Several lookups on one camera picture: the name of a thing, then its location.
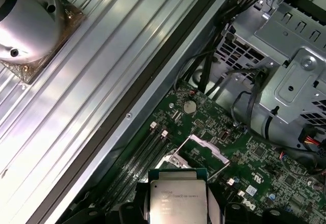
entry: ventilation slot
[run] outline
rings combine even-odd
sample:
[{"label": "ventilation slot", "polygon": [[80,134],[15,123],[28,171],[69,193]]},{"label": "ventilation slot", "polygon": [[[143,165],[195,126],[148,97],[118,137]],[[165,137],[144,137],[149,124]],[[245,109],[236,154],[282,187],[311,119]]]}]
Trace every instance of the ventilation slot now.
[{"label": "ventilation slot", "polygon": [[[224,39],[216,51],[220,61],[231,69],[252,68],[259,64],[265,56],[247,44],[236,39]],[[254,79],[252,74],[242,74],[251,83]]]}]

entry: motherboard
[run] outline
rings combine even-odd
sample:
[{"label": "motherboard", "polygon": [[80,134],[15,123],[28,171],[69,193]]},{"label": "motherboard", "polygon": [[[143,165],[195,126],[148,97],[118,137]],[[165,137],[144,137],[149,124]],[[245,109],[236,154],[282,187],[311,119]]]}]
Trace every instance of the motherboard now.
[{"label": "motherboard", "polygon": [[[206,168],[209,182],[218,182],[230,202],[261,215],[278,207],[310,224],[325,223],[323,181],[299,178],[286,171],[280,152],[258,142],[218,106],[183,82],[171,90],[103,177],[93,205],[110,211],[132,201],[137,182],[149,169]],[[305,169],[287,159],[292,171]]]}]

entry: red wire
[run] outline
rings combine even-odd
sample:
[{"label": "red wire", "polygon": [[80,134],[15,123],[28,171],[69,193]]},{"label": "red wire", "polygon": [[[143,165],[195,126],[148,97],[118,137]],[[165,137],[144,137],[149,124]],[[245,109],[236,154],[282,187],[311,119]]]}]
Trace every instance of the red wire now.
[{"label": "red wire", "polygon": [[313,138],[311,138],[309,136],[307,136],[306,140],[312,142],[315,145],[320,145],[320,142],[318,142],[317,140],[315,140],[315,139],[313,139]]}]

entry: black rubber seal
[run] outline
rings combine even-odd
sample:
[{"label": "black rubber seal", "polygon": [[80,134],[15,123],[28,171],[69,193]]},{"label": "black rubber seal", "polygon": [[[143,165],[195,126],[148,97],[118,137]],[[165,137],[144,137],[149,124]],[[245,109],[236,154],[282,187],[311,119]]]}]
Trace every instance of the black rubber seal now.
[{"label": "black rubber seal", "polygon": [[10,14],[10,12],[15,7],[18,0],[5,0],[4,4],[0,7],[0,21]]}]

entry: ribbed metal panel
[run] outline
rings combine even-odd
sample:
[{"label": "ribbed metal panel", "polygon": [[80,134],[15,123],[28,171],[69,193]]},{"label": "ribbed metal panel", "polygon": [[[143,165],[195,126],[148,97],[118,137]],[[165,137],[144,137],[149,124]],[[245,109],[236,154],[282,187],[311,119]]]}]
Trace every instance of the ribbed metal panel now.
[{"label": "ribbed metal panel", "polygon": [[0,71],[0,220],[25,223],[197,0],[69,0],[88,16],[31,86]]}]

